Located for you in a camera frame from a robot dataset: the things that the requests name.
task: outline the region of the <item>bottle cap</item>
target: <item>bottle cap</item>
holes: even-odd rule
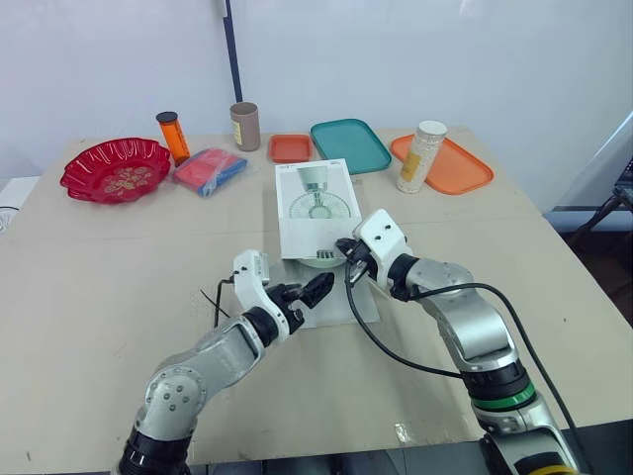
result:
[[[161,112],[160,114],[156,116],[156,120],[160,122],[161,124],[174,122],[176,119],[178,119],[178,114],[171,111]]]
[[[420,122],[417,128],[430,136],[445,136],[448,133],[448,129],[444,124],[437,121],[423,121]]]

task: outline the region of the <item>yellow label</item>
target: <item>yellow label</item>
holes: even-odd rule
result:
[[[400,177],[404,181],[413,181],[413,175],[415,174],[415,171],[419,167],[419,163],[420,163],[420,156],[410,151],[407,154],[407,159],[405,160],[403,169],[400,172]]]
[[[233,122],[233,138],[235,139],[235,143],[241,145],[241,127],[239,126],[239,122]]]

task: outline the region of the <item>table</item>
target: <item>table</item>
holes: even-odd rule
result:
[[[407,133],[378,131],[385,143]],[[99,140],[71,144],[45,173],[0,239],[0,473],[112,468],[155,366],[210,328],[212,309],[198,289],[211,292],[246,248],[263,249],[271,260],[279,255],[267,137],[260,150],[243,154],[249,171],[208,200],[169,180],[136,203],[70,200],[57,184],[63,165]],[[353,177],[361,211],[386,208],[418,255],[460,262],[478,280],[499,287],[578,425],[631,418],[633,332],[477,138],[466,128],[452,128],[449,137],[488,163],[495,181],[462,196],[426,186],[407,196],[395,187],[394,163]],[[188,141],[192,150],[235,150],[230,136]],[[374,330],[386,344],[424,364],[452,368],[420,306],[378,294],[376,303],[382,321]],[[224,305],[240,310],[230,291]],[[462,383],[398,365],[355,325],[299,331],[269,349],[254,371],[201,413],[190,463],[482,434]],[[399,424],[407,428],[407,440],[398,438]]]

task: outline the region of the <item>black pole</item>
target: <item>black pole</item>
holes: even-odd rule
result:
[[[239,67],[237,66],[237,49],[235,49],[235,33],[233,31],[233,16],[230,12],[230,0],[226,2],[225,35],[226,50],[228,51],[228,62],[230,63],[230,75],[233,78],[233,89],[235,91],[235,102],[241,102],[241,83],[239,82]]]

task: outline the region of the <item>black cable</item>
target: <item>black cable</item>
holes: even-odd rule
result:
[[[354,303],[354,296],[352,295],[352,284],[351,284],[351,281],[350,281],[350,269],[351,269],[351,264],[349,262],[346,262],[345,263],[345,292],[347,294],[347,302],[349,302],[349,308],[351,309],[352,314],[354,314],[354,317],[356,318],[356,321],[358,322],[358,325],[360,325],[361,329],[363,329],[363,331],[367,334],[368,337],[370,337],[370,339],[376,344],[376,346],[378,346],[380,349],[382,349],[389,357],[393,358],[395,361],[397,361],[399,363],[402,363],[405,366],[408,366],[409,368],[417,369],[419,371],[425,371],[427,373],[438,374],[440,376],[447,376],[449,378],[462,379],[462,375],[459,374],[459,373],[446,371],[444,369],[431,368],[429,366],[423,366],[421,364],[414,363],[412,361],[409,361],[408,359],[405,359],[405,358],[399,356],[398,354],[395,354],[390,349],[388,349],[378,339],[378,337],[375,336],[372,333],[372,331],[369,329],[367,324],[363,321],[363,319],[361,318],[360,314],[358,313],[358,309],[356,308],[356,304]]]
[[[216,313],[214,316],[214,328],[218,326],[218,321],[220,320],[220,298],[222,297],[222,286],[224,284],[232,284],[232,283],[233,282],[231,279],[222,279],[220,282],[218,282],[218,288],[216,289],[216,302],[218,303],[216,304]]]
[[[523,327],[523,324],[521,323],[521,320],[519,319],[518,314],[514,310],[514,307],[512,307],[512,304],[510,304],[510,301],[507,300],[507,297],[505,297],[505,295],[503,295],[503,293],[499,289],[489,284],[471,282],[467,284],[450,285],[450,286],[442,287],[439,289],[428,290],[426,292],[417,292],[416,294],[411,295],[409,299],[419,300],[419,299],[424,299],[426,297],[432,297],[433,295],[445,294],[447,292],[453,292],[455,290],[463,290],[463,289],[488,290],[489,292],[492,292],[493,294],[495,294],[503,302],[503,304],[507,308],[507,311],[510,313],[512,320],[514,321],[514,324],[516,325],[516,329],[521,335],[521,338],[523,338],[523,342],[525,343],[525,347],[527,347],[527,351],[530,353],[530,356],[534,360],[536,367],[538,368],[539,372],[543,376],[543,379],[545,380],[547,387],[550,389],[552,395],[554,396],[554,399],[556,400],[556,404],[558,404],[559,408],[561,408],[561,412],[563,413],[563,416],[565,417],[565,421],[570,427],[570,433],[572,434],[572,438],[574,439],[574,442],[576,443],[576,445],[579,448],[579,451],[581,452],[581,456],[583,457],[583,460],[585,462],[586,467],[588,468],[589,473],[592,473],[593,467],[591,466],[591,463],[588,461],[587,451],[585,450],[585,447],[583,446],[583,443],[581,442],[581,439],[578,434],[578,429],[576,427],[576,424],[574,424],[572,415],[567,409],[567,406],[565,405],[565,402],[563,401],[563,398],[561,397],[560,393],[556,389],[556,386],[554,385],[554,382],[550,378],[550,375],[547,374],[547,371],[545,370],[545,366],[543,366],[543,363],[541,362],[540,358],[536,354],[536,350],[532,346],[532,342],[530,341],[530,338],[527,336],[527,332],[525,331],[525,328]]]
[[[225,312],[225,311],[223,310],[223,308],[222,308],[222,307],[220,307],[220,304],[218,304],[218,303],[214,302],[213,300],[211,300],[211,297],[209,297],[209,296],[205,293],[205,291],[204,291],[204,290],[200,289],[200,292],[202,293],[202,295],[204,295],[204,296],[205,296],[205,299],[207,299],[209,302],[211,302],[211,305],[213,305],[215,309],[220,309],[220,312],[222,312],[222,313],[225,315],[225,317],[227,317],[228,319],[230,319],[230,315],[229,315],[227,312]]]

